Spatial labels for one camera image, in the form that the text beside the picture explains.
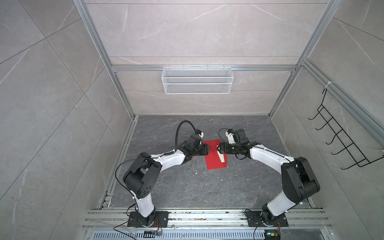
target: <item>white zip tie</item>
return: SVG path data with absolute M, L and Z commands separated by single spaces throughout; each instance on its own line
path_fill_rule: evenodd
M 336 82 L 328 81 L 327 85 L 325 85 L 325 88 L 327 88 L 330 83 L 336 83 Z

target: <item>red cutting board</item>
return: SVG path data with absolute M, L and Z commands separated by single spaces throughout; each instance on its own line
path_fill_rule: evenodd
M 217 154 L 217 145 L 219 145 L 220 142 L 221 141 L 219 139 L 204 141 L 204 143 L 207 143 L 211 147 L 209 154 L 205 156 L 205 162 L 207 163 L 208 170 L 224 168 L 227 166 L 227 155 L 224 154 L 224 162 L 221 162 Z

